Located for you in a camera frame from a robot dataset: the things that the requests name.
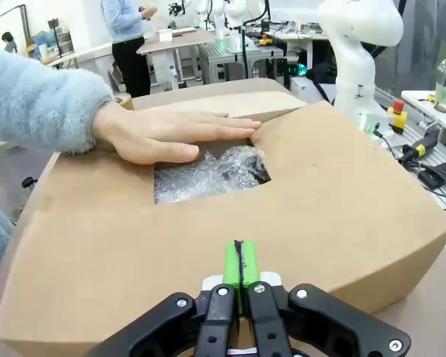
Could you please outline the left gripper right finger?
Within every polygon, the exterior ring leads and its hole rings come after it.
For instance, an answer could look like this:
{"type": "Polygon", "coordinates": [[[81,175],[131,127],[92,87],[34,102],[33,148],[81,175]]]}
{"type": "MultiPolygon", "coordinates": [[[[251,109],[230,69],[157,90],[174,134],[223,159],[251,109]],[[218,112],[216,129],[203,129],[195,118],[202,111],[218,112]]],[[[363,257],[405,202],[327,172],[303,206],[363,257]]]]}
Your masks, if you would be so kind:
{"type": "Polygon", "coordinates": [[[314,285],[286,291],[264,281],[254,242],[239,243],[239,294],[259,356],[291,356],[291,340],[326,356],[406,356],[411,348],[404,331],[314,285]]]}

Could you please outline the person's left hand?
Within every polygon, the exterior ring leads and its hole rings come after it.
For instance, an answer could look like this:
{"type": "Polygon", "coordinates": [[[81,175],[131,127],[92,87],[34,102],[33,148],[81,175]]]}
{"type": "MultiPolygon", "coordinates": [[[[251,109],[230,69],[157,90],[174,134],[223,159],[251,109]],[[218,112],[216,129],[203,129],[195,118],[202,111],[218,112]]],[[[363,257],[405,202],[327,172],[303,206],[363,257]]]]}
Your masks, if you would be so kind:
{"type": "Polygon", "coordinates": [[[246,139],[261,125],[226,113],[131,111],[107,103],[94,116],[91,132],[97,141],[111,145],[123,160],[133,164],[183,164],[197,159],[198,142],[246,139]]]}

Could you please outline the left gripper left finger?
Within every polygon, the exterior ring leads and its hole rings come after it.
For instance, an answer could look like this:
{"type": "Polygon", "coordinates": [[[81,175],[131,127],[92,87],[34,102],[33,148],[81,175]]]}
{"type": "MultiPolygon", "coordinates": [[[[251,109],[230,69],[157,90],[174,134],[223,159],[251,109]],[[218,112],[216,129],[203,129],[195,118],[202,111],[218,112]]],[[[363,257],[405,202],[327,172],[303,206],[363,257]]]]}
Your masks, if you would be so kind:
{"type": "Polygon", "coordinates": [[[227,244],[223,282],[193,298],[177,292],[91,349],[93,356],[226,356],[238,315],[242,242],[227,244]]]}

